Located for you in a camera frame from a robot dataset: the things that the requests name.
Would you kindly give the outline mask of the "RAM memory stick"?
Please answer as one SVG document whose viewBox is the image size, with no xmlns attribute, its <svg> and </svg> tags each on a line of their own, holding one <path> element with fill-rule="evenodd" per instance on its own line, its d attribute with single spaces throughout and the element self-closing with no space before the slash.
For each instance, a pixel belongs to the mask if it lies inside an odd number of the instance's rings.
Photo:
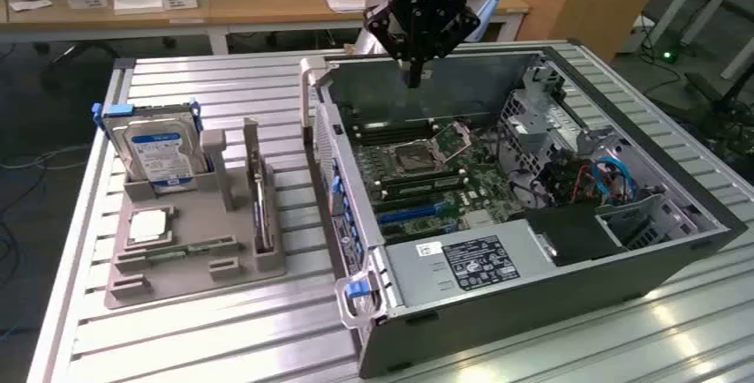
<svg viewBox="0 0 754 383">
<path fill-rule="evenodd" d="M 252 118 L 243 119 L 243 135 L 247 150 L 247 181 L 251 191 L 256 229 L 255 252 L 267 253 L 274 251 L 270 207 L 267 204 L 271 200 L 267 190 L 270 169 L 264 156 L 260 153 L 258 121 Z"/>
</svg>

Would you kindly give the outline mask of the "metal socket cover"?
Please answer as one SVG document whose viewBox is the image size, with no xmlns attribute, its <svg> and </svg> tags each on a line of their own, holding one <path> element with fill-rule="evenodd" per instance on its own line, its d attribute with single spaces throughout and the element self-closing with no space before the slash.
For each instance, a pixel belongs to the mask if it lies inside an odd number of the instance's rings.
<svg viewBox="0 0 754 383">
<path fill-rule="evenodd" d="M 433 143 L 443 161 L 458 156 L 471 146 L 470 130 L 465 123 L 454 121 L 435 135 Z"/>
</svg>

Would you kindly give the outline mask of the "perforated metal drive cage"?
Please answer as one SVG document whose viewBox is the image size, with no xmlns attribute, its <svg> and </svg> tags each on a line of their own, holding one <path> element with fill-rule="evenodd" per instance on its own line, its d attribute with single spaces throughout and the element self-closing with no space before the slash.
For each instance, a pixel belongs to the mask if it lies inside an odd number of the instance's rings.
<svg viewBox="0 0 754 383">
<path fill-rule="evenodd" d="M 589 126 L 547 94 L 515 89 L 507 97 L 502 118 L 499 163 L 505 171 L 537 176 L 551 162 L 590 163 L 586 148 Z"/>
</svg>

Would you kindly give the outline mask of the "CPU socket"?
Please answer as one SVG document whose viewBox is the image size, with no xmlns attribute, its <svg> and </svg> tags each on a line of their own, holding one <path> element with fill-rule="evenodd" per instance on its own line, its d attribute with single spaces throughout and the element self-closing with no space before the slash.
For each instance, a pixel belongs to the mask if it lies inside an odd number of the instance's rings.
<svg viewBox="0 0 754 383">
<path fill-rule="evenodd" d="M 398 144 L 388 151 L 399 176 L 411 176 L 442 170 L 442 164 L 427 139 Z"/>
</svg>

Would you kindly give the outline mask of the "black RAM stick with label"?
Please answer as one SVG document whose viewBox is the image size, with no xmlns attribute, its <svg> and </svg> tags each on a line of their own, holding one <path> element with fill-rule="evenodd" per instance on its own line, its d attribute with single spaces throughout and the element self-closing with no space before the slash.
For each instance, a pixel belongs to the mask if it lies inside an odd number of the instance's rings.
<svg viewBox="0 0 754 383">
<path fill-rule="evenodd" d="M 397 176 L 391 178 L 382 178 L 379 180 L 380 187 L 387 189 L 394 186 L 407 185 L 407 184 L 433 184 L 437 181 L 449 180 L 450 183 L 457 184 L 462 181 L 463 175 L 458 170 L 453 169 L 450 171 L 434 171 L 423 174 L 415 174 L 411 176 Z"/>
<path fill-rule="evenodd" d="M 454 177 L 438 180 L 425 180 L 401 184 L 391 184 L 386 185 L 382 189 L 380 198 L 383 200 L 407 199 L 433 193 L 459 190 L 465 187 L 465 179 Z"/>
</svg>

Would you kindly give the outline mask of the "green motherboard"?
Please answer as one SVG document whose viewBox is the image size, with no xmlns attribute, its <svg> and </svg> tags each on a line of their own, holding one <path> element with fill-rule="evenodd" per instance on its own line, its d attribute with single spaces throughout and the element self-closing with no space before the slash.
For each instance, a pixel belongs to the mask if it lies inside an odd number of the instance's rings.
<svg viewBox="0 0 754 383">
<path fill-rule="evenodd" d="M 425 196 L 433 198 L 430 205 L 441 207 L 434 216 L 417 218 L 414 220 L 379 224 L 378 228 L 388 244 L 398 244 L 426 237 L 437 237 L 455 231 L 469 229 L 463 222 L 463 215 L 479 209 L 487 209 L 499 223 L 523 211 L 514 193 L 509 187 L 507 175 L 502 172 L 497 157 L 490 153 L 491 144 L 478 135 L 478 131 L 470 127 L 466 119 L 433 122 L 435 135 L 451 124 L 459 121 L 470 130 L 471 146 L 453 159 L 443 161 L 438 153 L 431 137 L 429 140 L 437 158 L 442 164 L 441 171 L 458 170 L 463 175 L 466 187 L 454 191 L 433 193 Z M 370 205 L 383 202 L 380 198 L 380 182 L 384 177 L 399 176 L 395 171 L 394 162 L 388 149 L 395 146 L 360 146 L 358 132 L 352 129 L 350 143 L 356 160 L 359 174 L 367 189 Z"/>
</svg>

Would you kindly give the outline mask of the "white box with round bowl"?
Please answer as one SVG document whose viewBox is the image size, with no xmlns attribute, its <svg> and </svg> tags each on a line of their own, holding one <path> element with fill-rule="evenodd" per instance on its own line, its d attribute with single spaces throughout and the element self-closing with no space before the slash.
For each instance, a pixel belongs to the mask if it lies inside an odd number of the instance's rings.
<svg viewBox="0 0 754 383">
<path fill-rule="evenodd" d="M 162 0 L 114 0 L 115 15 L 154 13 L 163 10 Z"/>
</svg>

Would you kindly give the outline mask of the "black equipment stand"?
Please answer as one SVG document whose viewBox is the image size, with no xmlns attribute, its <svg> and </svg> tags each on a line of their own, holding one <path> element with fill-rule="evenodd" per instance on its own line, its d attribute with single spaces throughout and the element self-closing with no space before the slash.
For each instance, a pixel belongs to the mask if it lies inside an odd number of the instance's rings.
<svg viewBox="0 0 754 383">
<path fill-rule="evenodd" d="M 702 102 L 691 110 L 691 124 L 707 138 L 723 138 L 754 146 L 754 102 L 739 99 L 745 86 L 754 78 L 754 40 L 751 59 L 731 87 L 722 94 L 698 73 L 687 73 L 687 88 L 701 95 Z"/>
</svg>

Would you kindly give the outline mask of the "long black expansion slot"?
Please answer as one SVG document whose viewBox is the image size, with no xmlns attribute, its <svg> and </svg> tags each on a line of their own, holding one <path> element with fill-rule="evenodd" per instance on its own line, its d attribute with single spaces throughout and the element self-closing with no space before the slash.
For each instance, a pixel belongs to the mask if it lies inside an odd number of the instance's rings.
<svg viewBox="0 0 754 383">
<path fill-rule="evenodd" d="M 383 214 L 391 211 L 409 209 L 411 207 L 422 207 L 433 203 L 433 198 L 429 196 L 413 197 L 407 199 L 394 199 L 372 204 L 372 209 L 376 214 Z"/>
</svg>

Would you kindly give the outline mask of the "hard disk in blue carrier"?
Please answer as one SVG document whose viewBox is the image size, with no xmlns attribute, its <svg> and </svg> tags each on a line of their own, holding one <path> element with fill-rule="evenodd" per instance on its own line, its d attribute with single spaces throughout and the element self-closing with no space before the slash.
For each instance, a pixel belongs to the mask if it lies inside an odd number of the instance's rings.
<svg viewBox="0 0 754 383">
<path fill-rule="evenodd" d="M 150 183 L 158 194 L 196 188 L 196 175 L 210 170 L 196 101 L 142 107 L 96 103 L 92 116 L 115 145 L 130 182 Z"/>
</svg>

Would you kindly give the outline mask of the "grey metal disk bay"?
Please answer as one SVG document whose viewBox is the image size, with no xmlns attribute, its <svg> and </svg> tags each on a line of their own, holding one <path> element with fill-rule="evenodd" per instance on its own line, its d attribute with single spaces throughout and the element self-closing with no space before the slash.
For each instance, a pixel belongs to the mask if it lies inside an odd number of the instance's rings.
<svg viewBox="0 0 754 383">
<path fill-rule="evenodd" d="M 618 244 L 637 250 L 705 231 L 665 195 L 655 194 L 621 206 L 597 209 L 597 218 Z"/>
</svg>

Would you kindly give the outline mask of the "grey power supply unit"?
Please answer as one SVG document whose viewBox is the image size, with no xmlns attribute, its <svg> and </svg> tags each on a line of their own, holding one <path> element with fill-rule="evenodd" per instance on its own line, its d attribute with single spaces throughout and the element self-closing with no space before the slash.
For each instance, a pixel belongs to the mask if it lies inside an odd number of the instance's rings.
<svg viewBox="0 0 754 383">
<path fill-rule="evenodd" d="M 514 287 L 557 268 L 525 220 L 390 245 L 387 262 L 409 308 Z"/>
</svg>

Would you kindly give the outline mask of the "silver CPU chip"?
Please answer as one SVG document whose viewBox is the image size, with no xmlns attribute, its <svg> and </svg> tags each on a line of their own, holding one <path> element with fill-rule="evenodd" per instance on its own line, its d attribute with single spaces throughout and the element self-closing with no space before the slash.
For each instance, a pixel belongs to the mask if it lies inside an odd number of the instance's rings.
<svg viewBox="0 0 754 383">
<path fill-rule="evenodd" d="M 167 230 L 167 213 L 164 210 L 147 210 L 134 213 L 127 242 L 142 244 L 158 240 Z"/>
</svg>

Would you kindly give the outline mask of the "open black PC case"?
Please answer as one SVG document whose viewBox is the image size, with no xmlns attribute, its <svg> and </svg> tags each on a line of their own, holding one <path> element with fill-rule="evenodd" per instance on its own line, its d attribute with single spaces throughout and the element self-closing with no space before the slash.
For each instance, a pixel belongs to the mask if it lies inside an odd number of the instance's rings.
<svg viewBox="0 0 754 383">
<path fill-rule="evenodd" d="M 356 344 L 360 377 L 386 376 L 561 320 L 647 295 L 685 266 L 714 254 L 746 223 L 693 176 L 705 156 L 691 138 L 589 50 L 573 44 L 477 45 L 433 61 L 409 88 L 384 55 L 320 54 L 300 63 L 306 143 L 316 200 L 336 268 L 335 297 Z M 551 162 L 537 176 L 499 163 L 509 95 L 547 94 L 589 126 L 590 163 Z M 383 121 L 466 119 L 493 145 L 525 212 L 571 204 L 621 206 L 665 194 L 705 231 L 563 267 L 503 289 L 446 303 L 403 305 L 386 242 L 350 143 L 352 126 Z M 347 282 L 371 292 L 347 299 Z"/>
</svg>

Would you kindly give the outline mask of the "white table frame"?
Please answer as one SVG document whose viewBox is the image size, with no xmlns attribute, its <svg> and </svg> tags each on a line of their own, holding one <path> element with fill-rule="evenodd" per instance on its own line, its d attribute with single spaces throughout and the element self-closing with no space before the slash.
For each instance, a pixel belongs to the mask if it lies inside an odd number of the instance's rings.
<svg viewBox="0 0 754 383">
<path fill-rule="evenodd" d="M 682 32 L 679 34 L 678 45 L 685 48 L 690 45 L 694 41 L 695 37 L 698 36 L 701 30 L 703 29 L 705 25 L 710 22 L 713 15 L 717 9 L 721 7 L 726 0 L 709 0 L 689 16 L 689 22 L 682 28 Z M 662 34 L 669 28 L 673 19 L 679 13 L 681 7 L 687 2 L 687 0 L 673 0 L 667 10 L 665 11 L 663 15 L 658 19 L 657 23 L 651 27 L 651 31 L 646 29 L 645 26 L 645 12 L 639 14 L 639 23 L 641 23 L 641 30 L 645 32 L 645 39 L 639 44 L 642 49 L 647 49 L 647 52 L 642 52 L 639 59 L 650 65 L 657 65 L 662 70 L 666 70 L 673 73 L 673 75 L 678 78 L 678 74 L 667 68 L 665 65 L 661 65 L 657 62 L 659 56 L 655 56 L 655 43 L 661 38 Z"/>
</svg>

